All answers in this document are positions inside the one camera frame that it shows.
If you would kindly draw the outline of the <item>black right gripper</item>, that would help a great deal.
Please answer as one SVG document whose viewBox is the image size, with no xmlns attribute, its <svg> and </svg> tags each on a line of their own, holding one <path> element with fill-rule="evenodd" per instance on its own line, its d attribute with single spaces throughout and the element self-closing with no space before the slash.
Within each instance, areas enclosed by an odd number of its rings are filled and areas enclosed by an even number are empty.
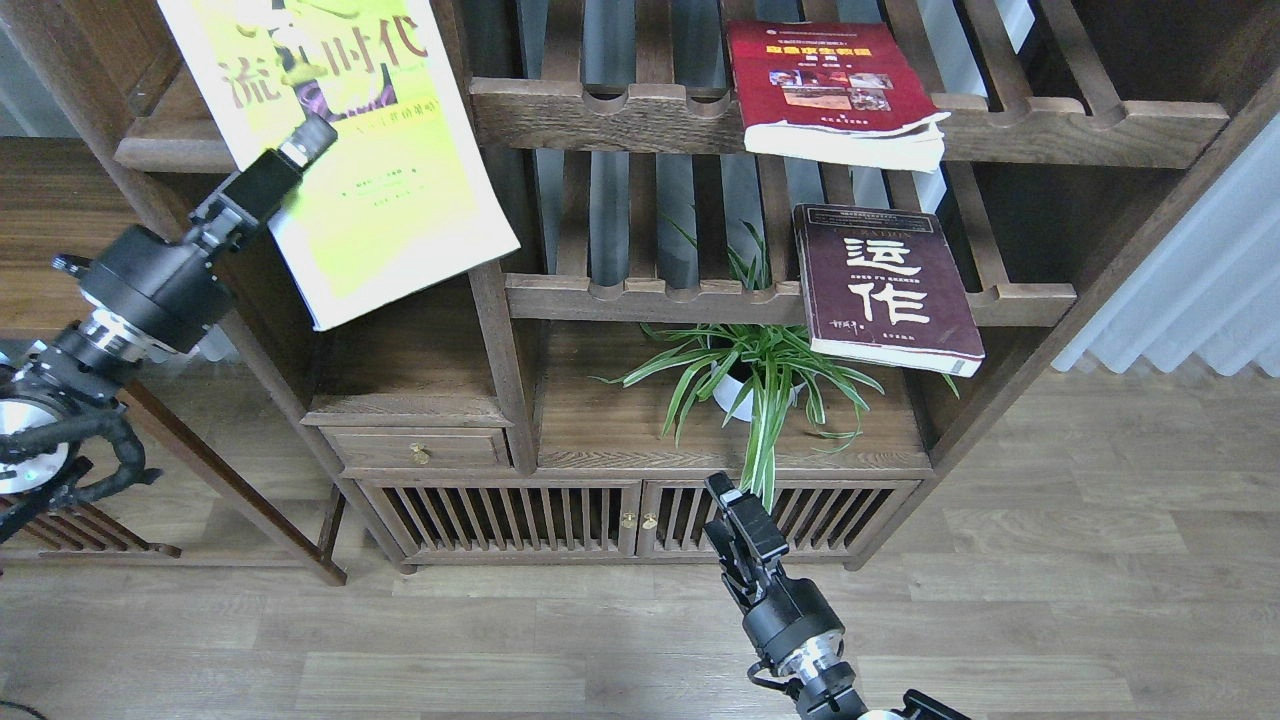
<svg viewBox="0 0 1280 720">
<path fill-rule="evenodd" d="M 849 696 L 854 673 L 841 657 L 845 625 L 805 578 L 786 575 L 788 544 L 762 501 L 726 471 L 705 479 L 722 579 L 742 614 L 758 661 L 748 679 L 787 696 Z"/>
</svg>

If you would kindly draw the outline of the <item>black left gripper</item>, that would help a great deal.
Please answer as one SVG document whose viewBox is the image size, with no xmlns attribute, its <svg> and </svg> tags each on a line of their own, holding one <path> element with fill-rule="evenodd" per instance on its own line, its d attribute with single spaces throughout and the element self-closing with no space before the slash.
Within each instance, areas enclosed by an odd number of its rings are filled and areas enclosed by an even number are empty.
<svg viewBox="0 0 1280 720">
<path fill-rule="evenodd" d="M 278 150 L 228 176 L 189 214 L 191 228 L 178 243 L 131 225 L 95 260 L 58 254 L 52 266 L 77 278 L 95 310 L 65 328 L 55 348 L 100 375 L 137 363 L 147 348 L 191 351 L 234 302 L 212 273 L 218 256 L 260 234 L 337 140 L 329 122 L 307 115 Z"/>
</svg>

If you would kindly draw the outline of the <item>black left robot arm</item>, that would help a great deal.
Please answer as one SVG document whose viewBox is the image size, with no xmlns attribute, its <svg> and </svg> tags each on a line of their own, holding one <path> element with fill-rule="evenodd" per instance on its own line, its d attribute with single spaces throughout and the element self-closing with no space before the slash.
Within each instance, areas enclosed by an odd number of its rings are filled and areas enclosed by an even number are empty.
<svg viewBox="0 0 1280 720">
<path fill-rule="evenodd" d="M 177 242 L 133 224 L 93 259 L 54 258 L 92 313 L 3 384 L 3 492 L 18 495 L 3 514 L 4 539 L 41 512 L 160 477 L 118 393 L 148 354 L 187 354 L 232 310 L 234 296 L 214 263 L 268 229 L 337 137 L 324 118 L 307 115 L 278 146 L 230 173 L 189 214 Z"/>
</svg>

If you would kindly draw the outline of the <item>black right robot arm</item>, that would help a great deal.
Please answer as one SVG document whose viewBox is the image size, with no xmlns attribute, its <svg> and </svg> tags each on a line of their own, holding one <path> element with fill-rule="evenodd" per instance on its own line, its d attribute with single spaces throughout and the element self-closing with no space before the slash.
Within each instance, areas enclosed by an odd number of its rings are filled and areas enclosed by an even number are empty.
<svg viewBox="0 0 1280 720">
<path fill-rule="evenodd" d="M 868 708 L 842 659 L 845 625 L 813 580 L 786 575 L 781 559 L 788 544 L 760 498 L 722 471 L 705 484 L 721 516 L 704 532 L 758 656 L 748 669 L 753 684 L 786 694 L 801 719 L 963 717 L 915 689 L 904 694 L 901 708 Z"/>
</svg>

